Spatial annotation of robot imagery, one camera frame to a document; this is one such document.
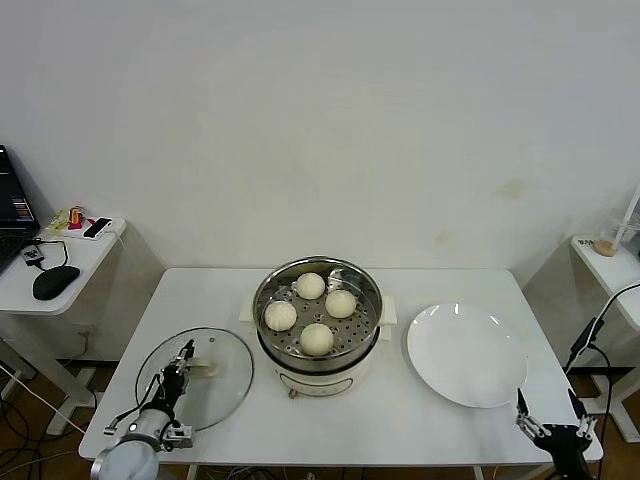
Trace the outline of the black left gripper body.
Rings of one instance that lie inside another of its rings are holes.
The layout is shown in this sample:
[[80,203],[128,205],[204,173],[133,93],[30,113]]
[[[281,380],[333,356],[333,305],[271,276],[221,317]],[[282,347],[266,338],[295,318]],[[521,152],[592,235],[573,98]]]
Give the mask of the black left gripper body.
[[162,370],[162,381],[157,391],[157,399],[166,403],[176,403],[185,393],[189,379],[189,369],[170,364]]

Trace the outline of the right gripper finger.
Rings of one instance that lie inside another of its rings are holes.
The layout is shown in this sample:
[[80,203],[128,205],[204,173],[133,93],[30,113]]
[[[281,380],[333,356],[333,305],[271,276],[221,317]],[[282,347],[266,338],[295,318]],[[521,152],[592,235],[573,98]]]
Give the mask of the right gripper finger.
[[579,421],[576,435],[586,441],[592,441],[595,433],[595,425],[597,420],[590,416],[586,410],[584,403],[576,396],[572,389],[568,390],[569,399],[575,415]]
[[516,425],[525,436],[530,440],[541,438],[543,436],[543,427],[530,415],[527,402],[520,388],[517,389],[516,411]]

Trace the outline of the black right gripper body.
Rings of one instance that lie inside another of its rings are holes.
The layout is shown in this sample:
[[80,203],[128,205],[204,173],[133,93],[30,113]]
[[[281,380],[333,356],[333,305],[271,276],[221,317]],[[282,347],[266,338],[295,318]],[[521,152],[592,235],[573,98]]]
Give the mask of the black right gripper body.
[[544,424],[544,428],[546,433],[539,437],[539,448],[550,454],[556,474],[561,479],[592,479],[584,452],[593,436],[579,436],[575,425]]

